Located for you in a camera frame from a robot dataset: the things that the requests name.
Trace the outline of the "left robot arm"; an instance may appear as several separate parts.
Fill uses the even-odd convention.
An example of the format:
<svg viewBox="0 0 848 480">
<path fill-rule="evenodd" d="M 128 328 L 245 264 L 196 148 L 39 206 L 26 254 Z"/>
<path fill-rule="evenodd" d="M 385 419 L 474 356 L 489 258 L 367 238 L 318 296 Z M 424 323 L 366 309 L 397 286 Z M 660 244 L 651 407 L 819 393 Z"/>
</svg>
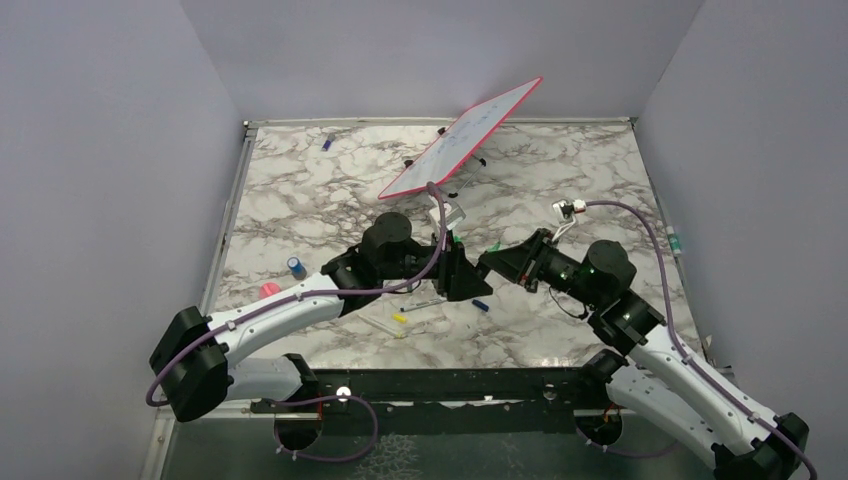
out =
<svg viewBox="0 0 848 480">
<path fill-rule="evenodd" d="M 180 310 L 149 358 L 155 378 L 146 404 L 170 407 L 181 422 L 196 420 L 244 390 L 235 369 L 255 351 L 419 281 L 432 281 L 449 302 L 492 294 L 449 229 L 439 226 L 430 245 L 411 233 L 405 215 L 384 213 L 358 244 L 287 290 L 229 312 L 204 316 L 196 306 Z"/>
</svg>

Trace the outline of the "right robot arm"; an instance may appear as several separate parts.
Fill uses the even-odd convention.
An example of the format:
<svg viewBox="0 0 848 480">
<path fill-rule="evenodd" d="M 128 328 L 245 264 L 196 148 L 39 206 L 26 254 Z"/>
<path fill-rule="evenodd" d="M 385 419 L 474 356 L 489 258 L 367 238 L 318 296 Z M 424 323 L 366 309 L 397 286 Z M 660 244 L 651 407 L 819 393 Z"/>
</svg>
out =
<svg viewBox="0 0 848 480">
<path fill-rule="evenodd" d="M 606 345 L 599 369 L 577 380 L 579 398 L 608 400 L 653 423 L 683 444 L 717 479 L 788 479 L 801 464 L 809 428 L 793 413 L 778 415 L 703 363 L 665 319 L 630 288 L 636 274 L 623 247 L 590 245 L 582 261 L 560 252 L 552 232 L 487 252 L 478 266 L 533 292 L 539 283 L 588 307 L 588 323 Z"/>
</svg>

